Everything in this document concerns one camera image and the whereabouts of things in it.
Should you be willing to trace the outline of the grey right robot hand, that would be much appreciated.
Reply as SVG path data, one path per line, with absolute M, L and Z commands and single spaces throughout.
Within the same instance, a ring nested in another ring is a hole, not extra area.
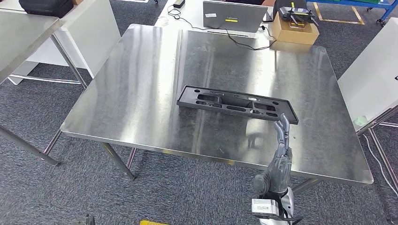
M 289 147 L 290 123 L 284 113 L 274 123 L 277 132 L 277 150 L 268 165 L 268 170 L 255 176 L 253 180 L 254 190 L 264 195 L 267 192 L 284 195 L 288 189 L 291 176 L 292 151 Z

